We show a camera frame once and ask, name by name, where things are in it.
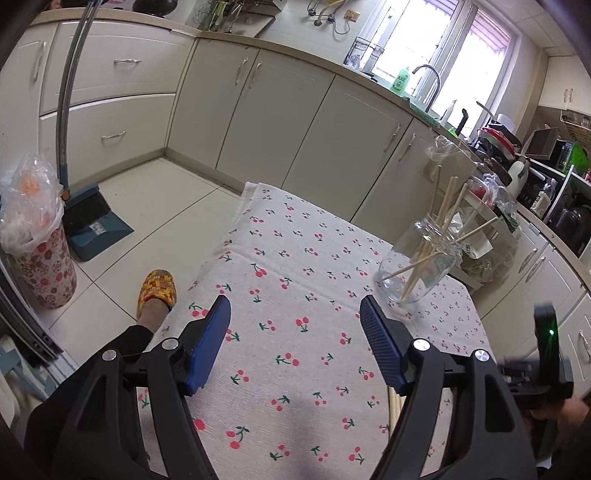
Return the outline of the blue dustpan with brush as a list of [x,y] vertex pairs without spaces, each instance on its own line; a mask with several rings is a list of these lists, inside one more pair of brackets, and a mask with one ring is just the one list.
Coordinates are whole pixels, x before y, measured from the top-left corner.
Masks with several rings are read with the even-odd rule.
[[97,184],[88,185],[65,202],[62,223],[70,249],[83,262],[134,232],[112,211]]

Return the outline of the stacked dishes with red lid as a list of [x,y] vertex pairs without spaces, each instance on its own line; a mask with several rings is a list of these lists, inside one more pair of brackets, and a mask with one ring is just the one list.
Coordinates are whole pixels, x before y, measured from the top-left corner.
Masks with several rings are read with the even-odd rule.
[[522,149],[521,141],[502,123],[492,121],[478,130],[478,138],[486,139],[508,160],[514,160]]

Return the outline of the cherry print tablecloth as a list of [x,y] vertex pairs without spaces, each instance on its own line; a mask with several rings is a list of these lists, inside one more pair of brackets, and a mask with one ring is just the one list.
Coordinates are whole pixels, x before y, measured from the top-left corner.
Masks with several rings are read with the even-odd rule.
[[247,184],[228,233],[156,333],[228,297],[231,321],[189,416],[221,479],[367,479],[389,440],[387,386],[360,324],[390,245]]

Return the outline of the floral trash bin with bag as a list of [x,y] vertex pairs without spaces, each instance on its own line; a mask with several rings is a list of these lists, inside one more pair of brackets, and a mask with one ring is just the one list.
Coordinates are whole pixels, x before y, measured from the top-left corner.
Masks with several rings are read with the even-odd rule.
[[77,287],[62,217],[62,186],[44,158],[25,155],[1,183],[1,248],[46,309],[67,304]]

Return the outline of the upper wall cabinets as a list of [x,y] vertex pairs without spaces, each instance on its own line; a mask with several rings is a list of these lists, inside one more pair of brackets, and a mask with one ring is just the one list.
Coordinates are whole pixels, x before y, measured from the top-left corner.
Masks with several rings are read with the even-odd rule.
[[589,115],[591,80],[578,56],[550,57],[539,106]]

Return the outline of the kitchen window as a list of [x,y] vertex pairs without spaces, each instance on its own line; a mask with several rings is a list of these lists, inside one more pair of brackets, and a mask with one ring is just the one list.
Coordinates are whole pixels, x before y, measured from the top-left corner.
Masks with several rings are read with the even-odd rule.
[[383,1],[362,38],[370,43],[363,71],[391,87],[408,68],[405,94],[413,105],[422,74],[412,71],[434,66],[442,84],[430,115],[441,118],[451,110],[447,123],[456,127],[466,111],[466,138],[486,122],[483,108],[495,102],[516,43],[516,34],[482,1]]

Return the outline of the chrome kitchen faucet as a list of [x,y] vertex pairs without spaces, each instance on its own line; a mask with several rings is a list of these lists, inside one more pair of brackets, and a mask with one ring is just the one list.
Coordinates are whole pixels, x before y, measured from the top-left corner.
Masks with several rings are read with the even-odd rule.
[[441,90],[441,76],[438,70],[431,64],[417,66],[412,74],[422,74],[413,93],[414,104],[420,107],[425,113],[430,113]]

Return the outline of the clear glass jar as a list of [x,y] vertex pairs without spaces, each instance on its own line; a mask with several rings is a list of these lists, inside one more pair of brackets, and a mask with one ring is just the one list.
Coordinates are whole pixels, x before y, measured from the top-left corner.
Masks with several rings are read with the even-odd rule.
[[414,222],[382,259],[376,275],[381,295],[397,307],[422,300],[461,257],[456,236],[427,215]]

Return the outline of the wall-mounted utensil rack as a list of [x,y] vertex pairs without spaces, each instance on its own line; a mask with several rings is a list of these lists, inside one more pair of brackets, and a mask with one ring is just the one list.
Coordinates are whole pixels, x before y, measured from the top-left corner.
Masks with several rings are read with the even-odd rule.
[[201,31],[256,38],[286,5],[286,0],[197,1],[186,24]]

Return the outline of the wooden chopstick in pile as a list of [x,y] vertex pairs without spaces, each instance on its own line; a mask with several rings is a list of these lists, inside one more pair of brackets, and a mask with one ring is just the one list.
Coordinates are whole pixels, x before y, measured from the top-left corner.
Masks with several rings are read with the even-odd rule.
[[389,435],[394,434],[394,428],[398,423],[398,419],[401,416],[401,412],[404,406],[404,399],[394,391],[394,388],[388,388],[388,401],[389,401]]

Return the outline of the lower cabinet run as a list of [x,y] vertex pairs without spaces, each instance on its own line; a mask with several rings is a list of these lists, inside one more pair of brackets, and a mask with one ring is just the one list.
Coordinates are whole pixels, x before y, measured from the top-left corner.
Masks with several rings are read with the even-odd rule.
[[[41,13],[1,70],[1,178],[27,153],[56,161],[61,74],[82,8]],[[444,133],[408,100],[328,60],[249,37],[198,32],[164,19],[100,9],[75,71],[67,133],[72,193],[164,153],[242,190],[287,188],[394,243],[427,213],[427,149]],[[577,387],[590,388],[590,273],[556,234],[478,292],[501,347],[502,314],[553,301]]]

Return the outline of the green dish soap bottle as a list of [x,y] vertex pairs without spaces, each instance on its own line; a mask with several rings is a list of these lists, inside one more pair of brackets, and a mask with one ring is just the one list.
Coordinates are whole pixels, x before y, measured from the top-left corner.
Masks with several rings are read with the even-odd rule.
[[391,90],[398,95],[403,95],[408,86],[410,76],[411,73],[408,68],[401,69],[391,86]]

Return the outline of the black wok on stove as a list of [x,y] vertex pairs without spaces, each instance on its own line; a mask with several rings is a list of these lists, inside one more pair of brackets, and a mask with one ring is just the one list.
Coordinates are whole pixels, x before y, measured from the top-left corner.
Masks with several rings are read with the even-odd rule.
[[132,10],[137,13],[164,17],[177,7],[177,0],[135,0]]

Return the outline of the yellow patterned slipper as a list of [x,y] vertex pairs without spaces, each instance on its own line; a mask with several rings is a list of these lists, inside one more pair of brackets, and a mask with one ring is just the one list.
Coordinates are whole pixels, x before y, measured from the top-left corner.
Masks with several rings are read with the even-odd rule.
[[138,295],[136,316],[141,313],[150,300],[162,302],[168,310],[171,310],[177,302],[177,292],[173,277],[170,272],[163,269],[151,271],[143,281]]

